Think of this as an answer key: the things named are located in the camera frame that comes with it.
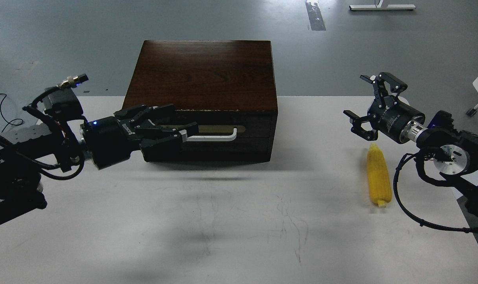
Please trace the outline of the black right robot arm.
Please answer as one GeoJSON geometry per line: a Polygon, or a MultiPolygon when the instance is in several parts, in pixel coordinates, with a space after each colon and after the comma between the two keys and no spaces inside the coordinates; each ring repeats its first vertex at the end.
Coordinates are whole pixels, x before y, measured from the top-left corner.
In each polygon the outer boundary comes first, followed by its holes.
{"type": "Polygon", "coordinates": [[[351,123],[351,132],[367,141],[374,141],[383,133],[398,144],[412,141],[417,153],[406,153],[401,158],[393,178],[393,193],[405,214],[420,226],[435,230],[478,234],[477,228],[452,228],[434,224],[412,214],[398,195],[398,177],[403,166],[411,159],[421,180],[437,186],[457,189],[467,201],[467,211],[478,217],[478,185],[464,176],[478,170],[478,136],[468,131],[457,131],[452,116],[438,111],[428,126],[425,114],[401,102],[399,94],[408,85],[388,72],[376,76],[361,75],[360,79],[373,87],[374,100],[367,115],[359,117],[345,110],[351,123]]]}

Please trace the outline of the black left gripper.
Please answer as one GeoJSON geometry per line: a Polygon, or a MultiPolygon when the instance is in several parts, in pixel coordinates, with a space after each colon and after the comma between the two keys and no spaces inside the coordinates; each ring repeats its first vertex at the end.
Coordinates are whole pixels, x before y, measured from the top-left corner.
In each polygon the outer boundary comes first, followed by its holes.
{"type": "Polygon", "coordinates": [[[82,124],[82,139],[99,170],[130,159],[131,153],[137,150],[146,162],[168,161],[182,151],[181,131],[186,131],[188,136],[199,133],[196,122],[167,127],[174,115],[174,104],[124,108],[114,112],[114,117],[82,124]]]}

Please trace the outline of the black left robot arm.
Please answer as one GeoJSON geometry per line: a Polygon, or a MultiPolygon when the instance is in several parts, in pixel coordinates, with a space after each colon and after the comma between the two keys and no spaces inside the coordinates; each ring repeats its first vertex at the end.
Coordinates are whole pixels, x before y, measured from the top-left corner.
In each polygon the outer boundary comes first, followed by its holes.
{"type": "Polygon", "coordinates": [[[173,104],[142,104],[88,121],[73,92],[87,80],[86,74],[69,76],[46,88],[23,108],[40,124],[0,134],[0,225],[47,207],[42,176],[70,180],[87,160],[104,169],[138,150],[150,162],[181,151],[183,143],[199,133],[195,122],[169,126],[173,104]]]}

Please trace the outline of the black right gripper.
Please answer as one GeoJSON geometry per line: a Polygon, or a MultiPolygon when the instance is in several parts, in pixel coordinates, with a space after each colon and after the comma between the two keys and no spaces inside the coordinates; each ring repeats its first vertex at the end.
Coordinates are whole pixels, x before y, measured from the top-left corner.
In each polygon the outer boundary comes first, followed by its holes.
{"type": "Polygon", "coordinates": [[[378,140],[380,131],[398,144],[408,142],[408,124],[412,121],[423,124],[426,119],[425,114],[398,99],[408,85],[388,72],[381,72],[377,76],[360,75],[360,79],[372,84],[375,100],[367,110],[367,116],[358,117],[351,110],[343,111],[350,119],[351,132],[367,141],[378,140]],[[386,104],[386,107],[379,108],[379,104],[386,104]],[[362,124],[365,122],[370,122],[373,129],[363,129],[362,124]]]}

